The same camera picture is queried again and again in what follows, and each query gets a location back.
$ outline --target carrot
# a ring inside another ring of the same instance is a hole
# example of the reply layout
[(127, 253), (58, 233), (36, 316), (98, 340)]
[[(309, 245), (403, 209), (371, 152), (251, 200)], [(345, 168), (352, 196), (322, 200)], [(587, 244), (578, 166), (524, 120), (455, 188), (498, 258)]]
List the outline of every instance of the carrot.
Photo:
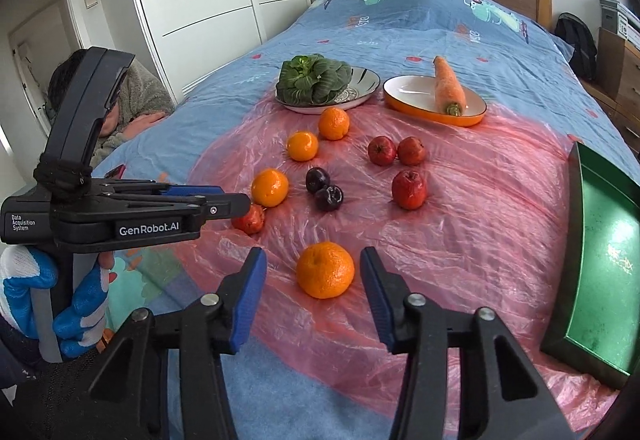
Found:
[(465, 91), (447, 60), (436, 56), (436, 110), (447, 115), (462, 115), (466, 108)]

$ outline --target glove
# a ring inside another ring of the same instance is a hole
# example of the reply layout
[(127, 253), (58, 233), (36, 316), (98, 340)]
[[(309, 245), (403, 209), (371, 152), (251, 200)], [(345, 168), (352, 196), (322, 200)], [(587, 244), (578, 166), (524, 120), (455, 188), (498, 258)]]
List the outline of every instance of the glove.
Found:
[[(60, 351), (79, 357), (100, 340), (104, 331), (109, 269), (113, 253), (101, 253), (93, 269), (82, 280), (69, 308), (53, 321), (55, 334), (62, 339)], [(51, 289), (58, 270), (49, 255), (34, 247), (13, 245), (0, 257), (0, 315), (15, 330), (37, 339), (30, 289)]]

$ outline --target person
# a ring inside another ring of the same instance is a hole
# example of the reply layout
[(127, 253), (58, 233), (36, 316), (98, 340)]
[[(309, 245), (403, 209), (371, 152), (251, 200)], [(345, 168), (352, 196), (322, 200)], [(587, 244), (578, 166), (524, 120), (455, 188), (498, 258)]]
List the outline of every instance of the person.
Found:
[[(49, 102), (57, 113), (66, 90), (86, 54), (76, 50), (60, 64), (49, 81)], [(122, 82), (118, 102), (107, 114), (100, 130), (90, 165), (96, 167), (114, 149), (174, 112), (174, 103), (160, 80), (134, 59)]]

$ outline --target red apple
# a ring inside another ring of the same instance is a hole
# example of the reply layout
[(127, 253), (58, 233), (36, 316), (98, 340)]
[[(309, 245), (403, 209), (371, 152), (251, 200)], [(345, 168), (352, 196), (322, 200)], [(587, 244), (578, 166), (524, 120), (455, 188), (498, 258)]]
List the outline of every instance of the red apple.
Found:
[(427, 198), (427, 184), (420, 173), (406, 169), (394, 177), (391, 194), (396, 204), (411, 211), (424, 204)]
[(407, 137), (398, 144), (398, 159), (404, 165), (418, 165), (426, 156), (427, 150), (418, 137)]
[(247, 214), (239, 218), (231, 218), (231, 225), (249, 236), (259, 233), (264, 227), (264, 209), (258, 204), (251, 204)]
[(369, 143), (367, 153), (374, 164), (391, 165), (396, 160), (396, 145), (388, 137), (379, 135)]

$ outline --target green tray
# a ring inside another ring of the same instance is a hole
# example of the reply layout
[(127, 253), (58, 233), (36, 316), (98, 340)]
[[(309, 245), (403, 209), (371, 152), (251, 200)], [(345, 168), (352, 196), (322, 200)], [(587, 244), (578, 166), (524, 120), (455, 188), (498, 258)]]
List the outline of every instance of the green tray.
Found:
[(640, 187), (575, 143), (562, 278), (540, 349), (615, 389), (640, 356)]

